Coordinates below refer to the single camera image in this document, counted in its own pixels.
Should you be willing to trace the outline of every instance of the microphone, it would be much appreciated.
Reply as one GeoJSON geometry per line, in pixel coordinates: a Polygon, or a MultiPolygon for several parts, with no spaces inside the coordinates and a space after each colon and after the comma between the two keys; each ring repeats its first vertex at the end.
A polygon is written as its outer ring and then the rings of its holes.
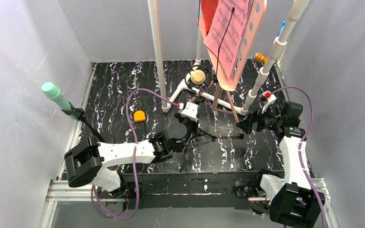
{"type": "Polygon", "coordinates": [[[205,81],[205,73],[201,70],[194,70],[191,73],[191,81],[196,85],[200,85],[205,81]]]}
{"type": "MultiPolygon", "coordinates": [[[[73,108],[70,105],[69,101],[64,98],[61,90],[51,82],[46,82],[41,87],[41,90],[45,94],[45,96],[51,101],[55,102],[62,110],[64,111],[72,111],[73,108]]],[[[72,119],[77,120],[74,115],[69,115],[72,119]]]]}

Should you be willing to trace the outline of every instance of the gray floor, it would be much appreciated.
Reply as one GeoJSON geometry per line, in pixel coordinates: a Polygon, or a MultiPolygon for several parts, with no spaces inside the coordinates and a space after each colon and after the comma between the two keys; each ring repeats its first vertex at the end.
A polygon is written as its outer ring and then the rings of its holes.
{"type": "MultiPolygon", "coordinates": [[[[254,216],[250,210],[231,208],[142,209],[129,221],[103,218],[90,202],[59,202],[54,228],[282,228],[269,217],[254,216]]],[[[315,228],[322,227],[318,218],[315,228]]]]}

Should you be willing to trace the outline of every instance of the teal microphone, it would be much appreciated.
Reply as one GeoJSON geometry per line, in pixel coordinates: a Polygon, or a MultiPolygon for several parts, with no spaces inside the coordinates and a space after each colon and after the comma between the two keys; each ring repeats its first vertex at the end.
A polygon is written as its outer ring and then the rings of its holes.
{"type": "MultiPolygon", "coordinates": [[[[55,102],[62,110],[72,111],[72,106],[70,106],[69,101],[64,98],[61,90],[52,82],[44,83],[41,90],[48,99],[55,102]]],[[[70,118],[77,121],[77,118],[74,115],[70,115],[70,118]]]]}

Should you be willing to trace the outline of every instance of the sheet music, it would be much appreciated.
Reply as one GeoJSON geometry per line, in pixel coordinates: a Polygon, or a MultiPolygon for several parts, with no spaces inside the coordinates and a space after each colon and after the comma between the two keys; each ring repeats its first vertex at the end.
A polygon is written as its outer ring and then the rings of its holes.
{"type": "Polygon", "coordinates": [[[219,54],[220,66],[218,67],[223,67],[227,78],[231,77],[236,64],[244,29],[248,21],[250,4],[251,0],[219,0],[211,29],[203,41],[217,56],[221,39],[230,20],[231,9],[234,7],[233,17],[227,28],[219,54]]]}

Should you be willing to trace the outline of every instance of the circular hole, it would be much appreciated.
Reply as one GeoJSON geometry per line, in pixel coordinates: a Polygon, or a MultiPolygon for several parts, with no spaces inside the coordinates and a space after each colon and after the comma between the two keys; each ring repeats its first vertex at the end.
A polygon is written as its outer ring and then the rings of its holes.
{"type": "Polygon", "coordinates": [[[261,5],[259,3],[257,3],[255,5],[255,12],[258,13],[260,8],[261,8],[261,5]]]}

